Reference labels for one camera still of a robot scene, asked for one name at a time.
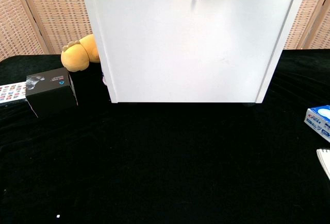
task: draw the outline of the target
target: black tablecloth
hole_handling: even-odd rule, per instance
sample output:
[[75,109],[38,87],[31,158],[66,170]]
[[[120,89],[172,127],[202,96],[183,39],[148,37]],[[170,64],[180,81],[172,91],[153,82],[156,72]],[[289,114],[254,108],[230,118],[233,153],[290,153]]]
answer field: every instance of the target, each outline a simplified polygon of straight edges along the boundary
[[[303,123],[330,104],[329,57],[284,51],[250,108],[111,104],[99,64],[71,74],[74,110],[1,107],[0,223],[329,223],[316,156],[328,142]],[[59,55],[12,57],[0,85],[58,67]]]

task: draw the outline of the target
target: woven screen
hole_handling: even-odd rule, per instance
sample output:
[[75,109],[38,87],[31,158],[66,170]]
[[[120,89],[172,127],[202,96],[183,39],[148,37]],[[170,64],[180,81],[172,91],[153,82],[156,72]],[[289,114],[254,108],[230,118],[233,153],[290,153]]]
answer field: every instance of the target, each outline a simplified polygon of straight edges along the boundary
[[294,19],[285,49],[299,49],[297,45],[319,0],[303,0]]
[[21,0],[0,0],[0,61],[43,53]]
[[330,48],[330,10],[327,12],[318,29],[310,49],[329,49]]
[[51,53],[59,54],[64,45],[90,33],[84,0],[28,0],[38,16]]

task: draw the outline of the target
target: blue and white box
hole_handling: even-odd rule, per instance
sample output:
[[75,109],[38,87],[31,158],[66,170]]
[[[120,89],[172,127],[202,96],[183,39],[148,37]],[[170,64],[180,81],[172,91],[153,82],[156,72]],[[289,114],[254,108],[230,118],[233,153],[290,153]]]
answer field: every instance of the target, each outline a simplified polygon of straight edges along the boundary
[[330,106],[308,108],[305,123],[330,142]]

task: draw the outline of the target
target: yellow plush toy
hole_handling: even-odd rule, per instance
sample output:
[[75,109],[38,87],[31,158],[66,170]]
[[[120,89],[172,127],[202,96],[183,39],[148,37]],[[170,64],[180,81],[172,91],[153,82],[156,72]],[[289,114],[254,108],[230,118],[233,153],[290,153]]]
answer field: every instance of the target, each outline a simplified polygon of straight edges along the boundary
[[89,66],[89,62],[99,63],[94,35],[87,35],[81,40],[70,42],[63,47],[61,53],[61,61],[68,71],[83,71]]

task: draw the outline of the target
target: white cabinet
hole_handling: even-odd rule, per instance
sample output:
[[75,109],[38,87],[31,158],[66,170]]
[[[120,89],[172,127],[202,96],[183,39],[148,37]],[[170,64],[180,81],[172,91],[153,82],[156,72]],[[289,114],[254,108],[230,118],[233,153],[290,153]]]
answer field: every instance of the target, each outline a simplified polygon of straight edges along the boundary
[[262,102],[302,0],[85,0],[113,102]]

